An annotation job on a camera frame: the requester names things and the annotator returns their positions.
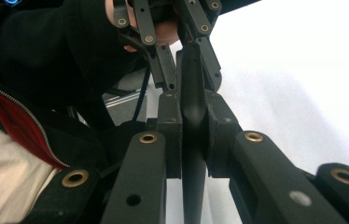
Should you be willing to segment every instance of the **person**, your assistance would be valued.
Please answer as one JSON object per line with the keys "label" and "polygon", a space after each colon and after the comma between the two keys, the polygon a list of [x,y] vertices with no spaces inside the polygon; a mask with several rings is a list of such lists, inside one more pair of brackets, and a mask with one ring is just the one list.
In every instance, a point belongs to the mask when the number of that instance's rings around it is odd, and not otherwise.
{"label": "person", "polygon": [[[120,44],[113,12],[113,0],[30,10],[0,4],[0,223],[21,222],[62,169],[104,169],[123,157],[110,157],[116,128],[99,114],[99,99],[140,54]],[[158,44],[178,39],[176,18],[155,28]],[[105,121],[89,128],[56,112],[69,105]]]}

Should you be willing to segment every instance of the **zipper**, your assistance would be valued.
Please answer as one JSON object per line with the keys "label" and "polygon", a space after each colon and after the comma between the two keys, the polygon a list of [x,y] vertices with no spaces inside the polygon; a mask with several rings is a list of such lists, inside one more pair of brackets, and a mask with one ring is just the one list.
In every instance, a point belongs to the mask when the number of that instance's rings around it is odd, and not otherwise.
{"label": "zipper", "polygon": [[15,99],[14,97],[10,96],[6,92],[0,90],[0,95],[6,97],[8,100],[10,100],[11,102],[13,102],[16,105],[18,105],[20,108],[22,108],[30,116],[30,118],[35,122],[35,125],[37,125],[38,129],[40,130],[40,132],[43,134],[44,142],[46,143],[47,148],[48,148],[49,153],[52,156],[52,158],[56,162],[60,163],[61,165],[65,166],[65,167],[70,167],[68,164],[62,162],[61,160],[58,159],[58,157],[55,156],[55,154],[53,153],[52,148],[51,148],[51,146],[49,144],[49,139],[47,138],[46,131],[44,130],[43,126],[38,121],[38,119],[35,117],[35,115],[25,105],[23,105],[21,102],[19,102],[17,99]]}

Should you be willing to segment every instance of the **black cable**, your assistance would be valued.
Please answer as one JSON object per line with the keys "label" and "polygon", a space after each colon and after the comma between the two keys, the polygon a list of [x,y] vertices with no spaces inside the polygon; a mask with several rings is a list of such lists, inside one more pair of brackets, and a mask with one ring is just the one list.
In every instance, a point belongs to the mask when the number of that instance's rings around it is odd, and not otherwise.
{"label": "black cable", "polygon": [[133,118],[132,118],[133,121],[136,121],[137,117],[139,117],[140,109],[142,108],[142,103],[143,103],[143,100],[145,99],[145,95],[146,95],[150,73],[151,73],[151,67],[149,66],[149,64],[147,64],[146,71],[145,71],[145,77],[143,78],[142,89],[140,90],[139,99],[137,100],[137,105],[136,105],[136,108],[134,109],[134,114],[133,114]]}

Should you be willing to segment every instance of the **black jacket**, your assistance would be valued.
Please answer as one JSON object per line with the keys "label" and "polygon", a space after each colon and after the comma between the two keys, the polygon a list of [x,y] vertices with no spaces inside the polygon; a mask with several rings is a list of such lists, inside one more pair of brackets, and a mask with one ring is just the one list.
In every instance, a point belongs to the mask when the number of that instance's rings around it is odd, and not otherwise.
{"label": "black jacket", "polygon": [[51,110],[100,96],[138,57],[118,42],[104,0],[0,4],[0,128],[54,167],[106,166],[102,141]]}

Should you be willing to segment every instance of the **white background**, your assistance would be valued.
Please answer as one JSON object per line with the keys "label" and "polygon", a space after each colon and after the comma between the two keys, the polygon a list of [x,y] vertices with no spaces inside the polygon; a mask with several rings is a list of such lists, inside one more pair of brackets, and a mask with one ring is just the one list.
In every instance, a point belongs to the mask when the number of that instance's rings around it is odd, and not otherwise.
{"label": "white background", "polygon": [[[262,0],[221,16],[211,41],[244,130],[312,174],[349,165],[349,0]],[[183,223],[180,186],[168,182],[167,223]],[[206,180],[203,206],[203,224],[241,223],[228,180]]]}

